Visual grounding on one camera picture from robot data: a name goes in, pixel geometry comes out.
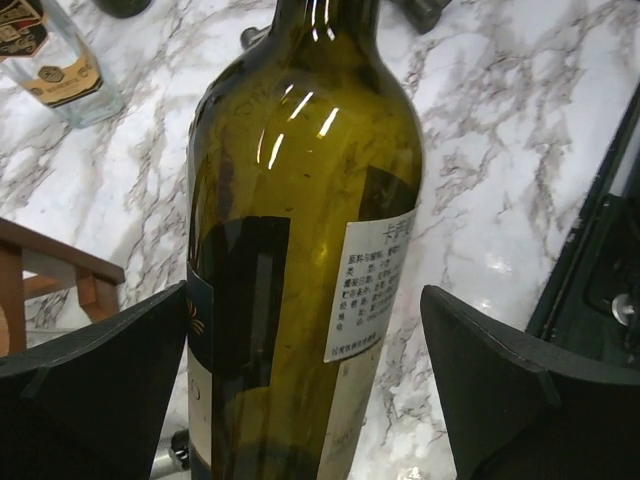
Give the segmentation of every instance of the green glass bottle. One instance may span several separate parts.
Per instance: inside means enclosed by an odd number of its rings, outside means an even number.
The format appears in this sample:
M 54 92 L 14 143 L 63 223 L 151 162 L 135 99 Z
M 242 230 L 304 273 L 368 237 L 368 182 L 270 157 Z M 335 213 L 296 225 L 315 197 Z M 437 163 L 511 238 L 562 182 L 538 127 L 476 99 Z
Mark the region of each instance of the green glass bottle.
M 422 178 L 379 0 L 279 0 L 190 130 L 192 478 L 344 480 Z

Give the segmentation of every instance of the bottle neck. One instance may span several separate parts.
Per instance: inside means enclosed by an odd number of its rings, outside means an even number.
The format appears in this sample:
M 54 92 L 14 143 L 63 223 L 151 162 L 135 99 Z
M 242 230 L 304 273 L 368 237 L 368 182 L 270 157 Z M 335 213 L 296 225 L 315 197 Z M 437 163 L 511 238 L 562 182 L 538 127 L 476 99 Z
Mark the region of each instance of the bottle neck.
M 380 0 L 278 0 L 272 32 L 375 44 Z

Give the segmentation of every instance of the marble countertop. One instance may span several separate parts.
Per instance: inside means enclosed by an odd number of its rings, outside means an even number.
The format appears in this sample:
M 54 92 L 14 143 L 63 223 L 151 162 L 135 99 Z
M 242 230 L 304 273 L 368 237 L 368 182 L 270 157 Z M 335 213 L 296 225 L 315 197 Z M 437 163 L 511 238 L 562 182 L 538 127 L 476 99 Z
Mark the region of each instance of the marble countertop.
M 122 265 L 129 306 L 185 275 L 189 123 L 273 0 L 156 0 L 129 20 L 61 4 L 128 107 L 71 130 L 0 76 L 0 216 Z M 420 292 L 526 326 L 638 80 L 639 15 L 633 0 L 454 0 L 418 36 L 383 5 L 380 49 L 422 121 L 426 176 L 352 480 L 455 478 Z M 32 302 L 29 328 L 88 323 L 76 303 Z M 186 418 L 183 365 L 165 431 Z

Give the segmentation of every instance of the wooden frame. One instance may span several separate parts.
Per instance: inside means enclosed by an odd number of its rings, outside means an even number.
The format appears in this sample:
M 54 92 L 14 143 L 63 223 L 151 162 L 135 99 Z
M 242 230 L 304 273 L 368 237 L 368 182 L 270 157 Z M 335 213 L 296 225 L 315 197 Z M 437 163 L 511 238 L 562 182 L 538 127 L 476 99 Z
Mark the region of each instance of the wooden frame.
M 123 282 L 117 265 L 0 218 L 0 357 L 26 349 L 25 300 L 75 285 L 80 307 L 99 322 L 119 311 Z

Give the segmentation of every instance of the bottle body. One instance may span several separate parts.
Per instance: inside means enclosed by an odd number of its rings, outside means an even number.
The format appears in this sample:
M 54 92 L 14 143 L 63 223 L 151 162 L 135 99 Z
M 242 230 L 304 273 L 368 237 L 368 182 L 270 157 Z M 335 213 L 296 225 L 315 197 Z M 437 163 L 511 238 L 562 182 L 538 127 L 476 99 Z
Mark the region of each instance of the bottle body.
M 346 479 L 411 230 L 402 89 L 348 36 L 291 38 L 234 62 L 191 129 L 197 480 Z
M 77 128 L 124 106 L 112 74 L 55 0 L 0 0 L 0 68 Z

